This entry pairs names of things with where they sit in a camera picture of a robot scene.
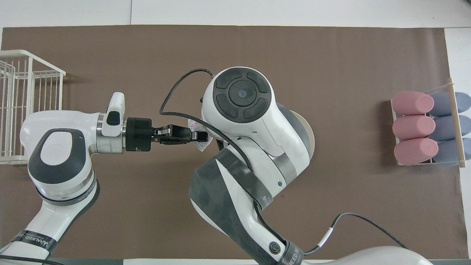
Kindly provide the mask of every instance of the wire basket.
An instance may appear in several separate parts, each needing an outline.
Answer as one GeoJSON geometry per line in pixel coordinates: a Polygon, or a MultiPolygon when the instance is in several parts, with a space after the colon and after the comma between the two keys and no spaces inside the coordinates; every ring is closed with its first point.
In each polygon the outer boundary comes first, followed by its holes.
{"type": "Polygon", "coordinates": [[[26,164],[20,143],[33,112],[62,109],[65,72],[25,50],[0,51],[0,164],[26,164]]]}

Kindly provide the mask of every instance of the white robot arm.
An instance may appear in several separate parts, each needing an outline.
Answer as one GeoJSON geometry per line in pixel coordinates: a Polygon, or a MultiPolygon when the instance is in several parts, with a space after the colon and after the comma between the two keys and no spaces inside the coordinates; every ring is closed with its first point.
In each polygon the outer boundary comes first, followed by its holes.
{"type": "MultiPolygon", "coordinates": [[[[267,78],[247,67],[228,68],[215,76],[203,97],[202,118],[232,139],[248,161],[229,145],[197,168],[189,190],[196,211],[261,265],[308,264],[301,249],[257,219],[309,165],[314,135],[308,123],[277,104],[267,78]]],[[[404,248],[378,247],[330,264],[431,263],[404,248]]]]}
{"type": "MultiPolygon", "coordinates": [[[[98,198],[100,186],[91,155],[122,153],[123,148],[149,151],[153,141],[207,141],[206,132],[172,124],[153,128],[150,119],[123,117],[120,92],[113,94],[106,113],[54,110],[28,116],[20,140],[29,158],[28,173],[43,203],[25,230],[0,250],[1,255],[44,260],[54,252],[70,225],[98,198]]],[[[0,263],[18,261],[0,259],[0,263]]]]}

